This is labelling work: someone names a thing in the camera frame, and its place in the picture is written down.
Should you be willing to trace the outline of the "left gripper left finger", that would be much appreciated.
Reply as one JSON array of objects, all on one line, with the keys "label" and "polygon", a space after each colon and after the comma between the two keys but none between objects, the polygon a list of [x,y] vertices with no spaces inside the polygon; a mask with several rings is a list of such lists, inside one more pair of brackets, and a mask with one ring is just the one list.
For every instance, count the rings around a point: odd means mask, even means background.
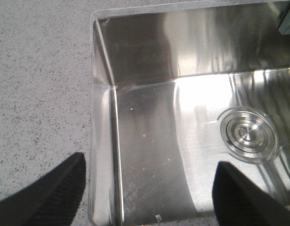
[{"label": "left gripper left finger", "polygon": [[0,201],[0,226],[70,226],[86,186],[86,160],[76,152],[49,173]]}]

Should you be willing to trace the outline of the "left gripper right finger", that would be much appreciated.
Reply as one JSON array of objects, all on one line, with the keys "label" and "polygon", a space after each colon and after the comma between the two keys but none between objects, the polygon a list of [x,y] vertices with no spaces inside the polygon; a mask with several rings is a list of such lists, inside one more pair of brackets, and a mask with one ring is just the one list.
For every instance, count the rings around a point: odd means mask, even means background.
[{"label": "left gripper right finger", "polygon": [[290,226],[290,210],[226,161],[217,165],[212,200],[220,226]]}]

